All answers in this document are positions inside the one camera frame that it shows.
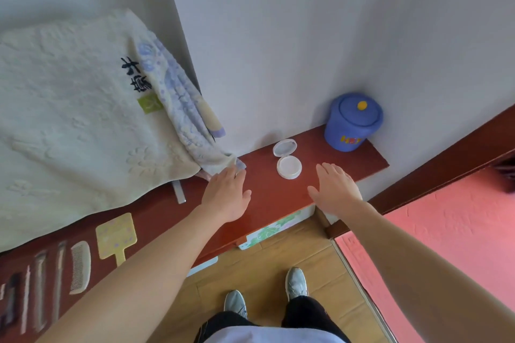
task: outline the forearm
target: forearm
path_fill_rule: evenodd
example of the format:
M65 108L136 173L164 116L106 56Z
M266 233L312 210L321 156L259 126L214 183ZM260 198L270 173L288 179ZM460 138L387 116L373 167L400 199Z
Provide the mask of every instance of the forearm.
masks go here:
M356 202L340 216L426 342L513 340L515 318L508 308L370 204Z
M222 224L219 215L198 206L99 282L38 343L145 342Z

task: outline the black pants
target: black pants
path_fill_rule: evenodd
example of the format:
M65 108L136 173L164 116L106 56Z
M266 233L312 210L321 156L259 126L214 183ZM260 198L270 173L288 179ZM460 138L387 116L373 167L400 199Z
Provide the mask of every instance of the black pants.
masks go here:
M194 343L203 343L222 328L234 326L256 326L256 324L235 312L219 312L200 327ZM331 320L323 306L311 297L299 296L288 302L281 327L327 331L338 336L345 343L350 343L349 338Z

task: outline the yellow knob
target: yellow knob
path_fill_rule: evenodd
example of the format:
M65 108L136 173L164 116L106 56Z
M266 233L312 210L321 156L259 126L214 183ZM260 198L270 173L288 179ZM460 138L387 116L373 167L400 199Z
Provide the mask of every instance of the yellow knob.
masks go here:
M368 103L366 100L362 100L361 102L359 102L357 104L358 110L365 110L367 108L367 106L368 106Z

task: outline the person's left hand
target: person's left hand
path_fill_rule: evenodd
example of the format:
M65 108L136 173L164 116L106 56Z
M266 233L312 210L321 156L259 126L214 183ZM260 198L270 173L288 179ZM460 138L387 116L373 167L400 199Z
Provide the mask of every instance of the person's left hand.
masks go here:
M240 218L250 202L250 190L243 192L247 171L237 171L236 165L227 167L211 177L202 197L202 205L220 214L224 222Z

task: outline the round white container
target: round white container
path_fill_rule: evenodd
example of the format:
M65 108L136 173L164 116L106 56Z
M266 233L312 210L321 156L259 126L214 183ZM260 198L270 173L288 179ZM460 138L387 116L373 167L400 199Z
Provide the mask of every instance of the round white container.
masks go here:
M280 140L274 145L274 155L280 157L277 162L277 172L285 179L295 179L302 171L302 163L295 156L291 156L297 149L297 142L293 139Z

